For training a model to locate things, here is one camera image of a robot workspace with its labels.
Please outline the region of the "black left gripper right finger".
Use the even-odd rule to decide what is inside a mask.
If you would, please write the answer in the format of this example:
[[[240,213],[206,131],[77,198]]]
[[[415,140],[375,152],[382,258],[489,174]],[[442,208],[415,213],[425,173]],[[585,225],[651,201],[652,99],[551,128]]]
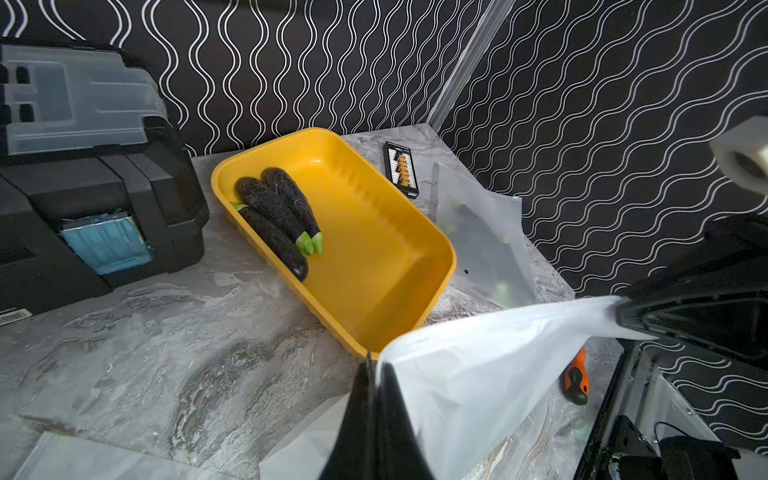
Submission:
[[[394,367],[380,363],[375,396],[375,479],[433,479],[418,445]]]

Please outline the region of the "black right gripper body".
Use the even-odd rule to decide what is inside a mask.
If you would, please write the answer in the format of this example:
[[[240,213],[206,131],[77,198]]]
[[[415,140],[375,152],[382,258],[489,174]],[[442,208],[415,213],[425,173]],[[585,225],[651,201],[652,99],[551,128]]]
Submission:
[[[681,340],[751,366],[767,364],[767,219],[705,224],[693,250],[619,294],[619,325]]]

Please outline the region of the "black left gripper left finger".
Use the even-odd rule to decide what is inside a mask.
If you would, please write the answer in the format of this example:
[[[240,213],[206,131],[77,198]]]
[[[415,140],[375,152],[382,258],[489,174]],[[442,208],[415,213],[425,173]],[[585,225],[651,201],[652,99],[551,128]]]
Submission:
[[[375,369],[368,356],[357,369],[339,433],[320,479],[374,479]]]

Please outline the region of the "clear zip-top bag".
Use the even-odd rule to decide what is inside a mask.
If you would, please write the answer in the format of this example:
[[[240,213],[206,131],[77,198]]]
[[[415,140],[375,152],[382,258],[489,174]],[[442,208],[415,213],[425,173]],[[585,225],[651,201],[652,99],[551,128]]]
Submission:
[[[452,283],[510,309],[537,302],[522,231],[522,200],[491,192],[472,176],[436,163],[430,213],[457,257]]]
[[[409,332],[371,359],[375,389],[380,363],[391,364],[433,479],[460,479],[521,425],[588,339],[641,338],[617,323],[619,304],[544,303]],[[302,420],[260,462],[260,476],[320,479],[350,392]]]

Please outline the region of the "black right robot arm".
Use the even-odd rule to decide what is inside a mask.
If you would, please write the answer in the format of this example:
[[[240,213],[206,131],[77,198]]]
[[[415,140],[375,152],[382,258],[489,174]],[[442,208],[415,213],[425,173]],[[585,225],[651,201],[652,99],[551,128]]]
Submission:
[[[576,475],[580,479],[763,479],[767,432],[720,422],[767,389],[767,220],[707,223],[702,242],[619,292],[626,341]]]

